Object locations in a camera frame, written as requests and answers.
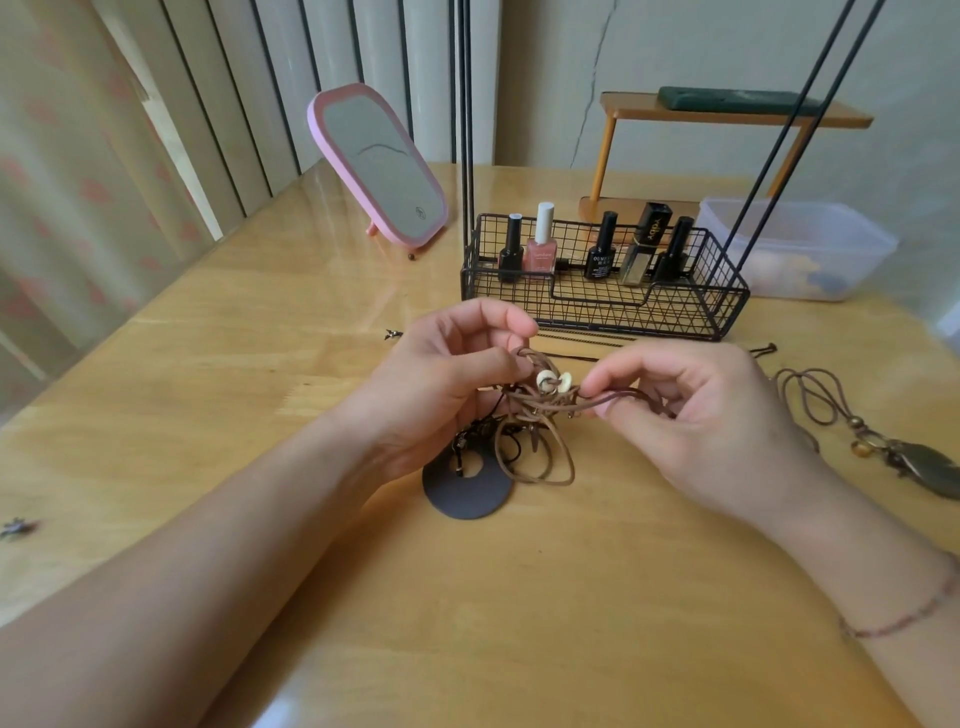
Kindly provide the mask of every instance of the wooden stand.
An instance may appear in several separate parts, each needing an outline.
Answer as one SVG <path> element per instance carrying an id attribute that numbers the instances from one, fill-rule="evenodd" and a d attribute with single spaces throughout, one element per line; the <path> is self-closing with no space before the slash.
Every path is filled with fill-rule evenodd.
<path id="1" fill-rule="evenodd" d="M 765 113 L 721 113 L 712 111 L 674 111 L 668 109 L 657 99 L 656 93 L 633 93 L 628 91 L 605 91 L 600 94 L 600 106 L 607 114 L 607 124 L 604 126 L 603 142 L 600 144 L 600 156 L 597 158 L 597 168 L 593 175 L 593 188 L 589 197 L 580 199 L 580 216 L 587 222 L 599 222 L 604 210 L 612 209 L 621 217 L 638 218 L 646 200 L 629 198 L 603 198 L 601 203 L 600 190 L 603 187 L 603 178 L 607 173 L 607 161 L 610 159 L 610 148 L 613 144 L 613 132 L 616 131 L 618 119 L 634 119 L 639 121 L 685 121 L 699 124 L 744 124 L 750 126 L 782 126 L 786 122 L 784 114 Z M 804 137 L 809 134 L 813 119 L 809 116 L 798 116 L 794 126 L 798 127 L 797 136 L 787 152 L 774 177 L 773 184 L 767 195 L 772 197 L 783 187 L 783 177 L 791 160 L 800 151 Z M 867 129 L 874 123 L 873 116 L 858 111 L 846 104 L 834 101 L 824 114 L 820 126 L 824 129 Z M 698 206 L 690 201 L 661 200 L 673 207 L 677 214 L 689 214 L 696 217 Z"/>

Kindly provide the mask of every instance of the pink mirror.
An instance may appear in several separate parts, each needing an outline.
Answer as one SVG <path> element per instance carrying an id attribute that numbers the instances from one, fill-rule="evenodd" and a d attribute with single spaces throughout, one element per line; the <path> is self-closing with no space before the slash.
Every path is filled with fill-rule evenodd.
<path id="1" fill-rule="evenodd" d="M 384 98 L 364 84 L 318 93 L 307 123 L 330 165 L 370 215 L 369 234 L 418 248 L 444 226 L 444 192 Z"/>

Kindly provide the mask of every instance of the forearm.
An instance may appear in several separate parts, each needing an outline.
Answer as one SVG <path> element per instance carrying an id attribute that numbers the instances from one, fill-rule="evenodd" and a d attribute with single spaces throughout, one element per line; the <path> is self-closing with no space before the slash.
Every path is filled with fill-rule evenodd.
<path id="1" fill-rule="evenodd" d="M 951 575 L 947 555 L 839 477 L 818 483 L 809 507 L 771 529 L 854 628 L 915 613 Z M 899 632 L 862 641 L 927 728 L 960 715 L 960 595 Z"/>
<path id="2" fill-rule="evenodd" d="M 21 726 L 189 726 L 373 486 L 318 420 L 0 630 Z"/>

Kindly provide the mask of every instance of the nail polish bottle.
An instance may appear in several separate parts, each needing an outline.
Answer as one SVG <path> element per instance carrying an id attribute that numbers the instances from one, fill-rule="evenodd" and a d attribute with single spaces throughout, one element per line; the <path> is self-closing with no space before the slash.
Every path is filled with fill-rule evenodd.
<path id="1" fill-rule="evenodd" d="M 650 263 L 657 254 L 657 246 L 663 232 L 670 224 L 673 210 L 664 203 L 647 203 L 636 223 L 634 242 L 620 263 L 620 283 L 628 288 L 637 288 L 650 280 Z"/>
<path id="2" fill-rule="evenodd" d="M 524 270 L 536 273 L 553 271 L 557 257 L 557 241 L 553 239 L 553 203 L 540 203 L 537 207 L 537 232 L 527 241 L 527 255 L 523 258 Z"/>
<path id="3" fill-rule="evenodd" d="M 497 261 L 501 283 L 516 283 L 523 270 L 523 248 L 520 247 L 520 226 L 523 215 L 514 212 L 507 219 L 507 246 L 500 251 Z"/>
<path id="4" fill-rule="evenodd" d="M 607 210 L 603 213 L 603 222 L 600 223 L 600 232 L 597 233 L 597 244 L 587 251 L 587 265 L 584 268 L 584 278 L 604 279 L 613 269 L 613 232 L 616 230 L 616 213 Z"/>
<path id="5" fill-rule="evenodd" d="M 666 247 L 666 253 L 660 255 L 660 260 L 657 263 L 654 280 L 676 280 L 680 277 L 686 263 L 684 247 L 692 229 L 692 217 L 677 218 L 677 222 L 673 226 L 673 237 L 670 238 L 670 243 Z"/>

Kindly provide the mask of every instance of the white bottle cap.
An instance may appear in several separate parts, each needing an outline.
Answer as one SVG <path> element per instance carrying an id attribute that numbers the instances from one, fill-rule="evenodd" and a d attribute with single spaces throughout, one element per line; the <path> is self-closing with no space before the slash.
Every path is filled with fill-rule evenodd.
<path id="1" fill-rule="evenodd" d="M 534 240 L 545 243 L 553 234 L 553 203 L 540 203 L 537 207 L 537 234 Z"/>

